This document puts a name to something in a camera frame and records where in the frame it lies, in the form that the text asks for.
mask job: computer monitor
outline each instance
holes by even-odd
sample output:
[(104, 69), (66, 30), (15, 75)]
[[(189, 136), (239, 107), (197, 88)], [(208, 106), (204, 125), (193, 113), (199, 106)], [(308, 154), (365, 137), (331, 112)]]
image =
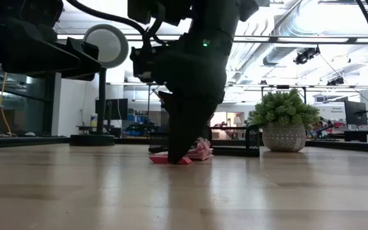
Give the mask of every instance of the computer monitor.
[(367, 113), (359, 113), (366, 111), (364, 103), (345, 101), (344, 108), (346, 110), (346, 123), (348, 125), (368, 125)]
[[(96, 100), (96, 113), (98, 114), (99, 100)], [(110, 119), (127, 120), (127, 99), (109, 99), (105, 104), (105, 119), (109, 119), (109, 108), (111, 112)]]

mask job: wooden table surface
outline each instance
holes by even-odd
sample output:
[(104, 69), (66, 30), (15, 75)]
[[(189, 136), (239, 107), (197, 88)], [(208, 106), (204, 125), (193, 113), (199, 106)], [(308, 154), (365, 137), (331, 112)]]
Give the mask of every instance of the wooden table surface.
[(0, 149), (0, 230), (368, 230), (368, 153), (153, 165), (147, 146)]

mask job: ceiling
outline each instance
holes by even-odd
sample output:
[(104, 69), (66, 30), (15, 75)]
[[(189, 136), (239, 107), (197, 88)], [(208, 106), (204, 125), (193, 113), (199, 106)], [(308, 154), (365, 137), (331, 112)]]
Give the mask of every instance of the ceiling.
[[(106, 13), (127, 16), (127, 0), (80, 2)], [(236, 34), (368, 37), (368, 25), (355, 4), (323, 5), (319, 4), (319, 0), (303, 0), (290, 11), (288, 17), (282, 19), (297, 0), (283, 2), (260, 8), (248, 21), (238, 24)], [(84, 34), (91, 26), (101, 23), (113, 24), (125, 34), (137, 34), (126, 25), (91, 17), (68, 3), (65, 3), (65, 12), (56, 29), (61, 34)], [(190, 20), (182, 21), (178, 27), (162, 24), (158, 34), (180, 35), (189, 26)], [(130, 45), (141, 46), (139, 42)], [(227, 80), (238, 84), (259, 84), (265, 80), (268, 84), (326, 85), (329, 80), (343, 76), (346, 84), (368, 85), (368, 45), (320, 45), (321, 56), (316, 56), (305, 65), (294, 64), (297, 51), (306, 47), (308, 45), (234, 43), (227, 65)], [(123, 66), (127, 80), (138, 82), (132, 76), (131, 61), (128, 60)], [(242, 88), (228, 88), (226, 96), (234, 100), (249, 97), (249, 94)]]

